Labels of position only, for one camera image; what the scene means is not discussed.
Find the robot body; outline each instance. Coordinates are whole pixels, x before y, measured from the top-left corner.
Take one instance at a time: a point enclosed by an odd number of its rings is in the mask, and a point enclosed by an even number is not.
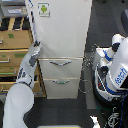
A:
[[[93,62],[94,92],[99,99],[110,105],[118,104],[128,90],[127,48],[128,38],[116,34],[112,38],[112,47],[96,49]]]

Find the gray floor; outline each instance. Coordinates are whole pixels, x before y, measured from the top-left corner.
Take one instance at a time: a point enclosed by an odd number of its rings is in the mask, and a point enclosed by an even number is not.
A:
[[[85,49],[86,60],[83,63],[81,79],[92,82],[92,70],[90,67],[90,56],[94,44],[100,47],[110,47],[112,36],[119,33],[127,36],[123,30],[120,15],[128,7],[128,0],[121,3],[121,0],[107,0],[100,4],[101,0],[93,0],[92,13]],[[80,82],[81,90],[87,92],[91,88],[89,82]],[[79,125],[83,128],[92,128],[93,122],[90,116],[97,116],[101,128],[106,120],[101,115],[102,105],[95,99],[93,90],[84,94],[80,92],[76,100],[47,100],[35,98],[32,110],[25,118],[29,128],[36,128],[40,125]],[[2,127],[3,105],[0,105],[0,126]]]

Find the drawer handle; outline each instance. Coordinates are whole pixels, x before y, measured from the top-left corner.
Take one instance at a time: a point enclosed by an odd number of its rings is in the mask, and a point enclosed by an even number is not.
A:
[[[53,82],[55,82],[57,84],[66,84],[66,83],[70,82],[70,80],[65,80],[65,81],[53,80]]]
[[[8,91],[9,91],[9,89],[8,89],[8,90],[5,90],[5,89],[4,89],[4,86],[2,86],[1,92],[8,92]]]
[[[0,61],[0,63],[9,63],[10,59],[8,58],[8,60],[6,61]]]
[[[55,61],[50,61],[50,63],[55,64],[55,65],[58,65],[58,66],[64,66],[64,65],[69,64],[69,63],[71,63],[71,62],[72,62],[72,61],[71,61],[71,60],[69,60],[69,61],[67,61],[67,62],[65,62],[65,63],[58,64],[58,63],[57,63],[57,62],[55,62]]]
[[[3,40],[1,39],[1,40],[0,40],[0,44],[2,44],[2,43],[3,43]]]
[[[0,75],[14,75],[16,74],[16,70],[15,72],[0,72]]]

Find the blue logo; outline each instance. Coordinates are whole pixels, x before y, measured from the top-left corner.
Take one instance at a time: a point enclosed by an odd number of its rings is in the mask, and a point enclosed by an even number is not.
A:
[[[127,70],[125,68],[120,68],[120,73],[118,74],[117,78],[115,78],[115,82],[119,85],[120,83],[122,83],[126,75]]]

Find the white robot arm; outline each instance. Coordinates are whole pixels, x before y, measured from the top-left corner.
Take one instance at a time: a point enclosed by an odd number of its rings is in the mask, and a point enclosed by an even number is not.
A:
[[[16,83],[9,90],[4,107],[3,128],[27,128],[23,121],[24,114],[34,104],[34,71],[37,66],[41,46],[32,44],[23,58]]]
[[[128,90],[128,38],[116,34],[112,47],[97,48],[93,61],[94,93],[104,103],[117,105]]]

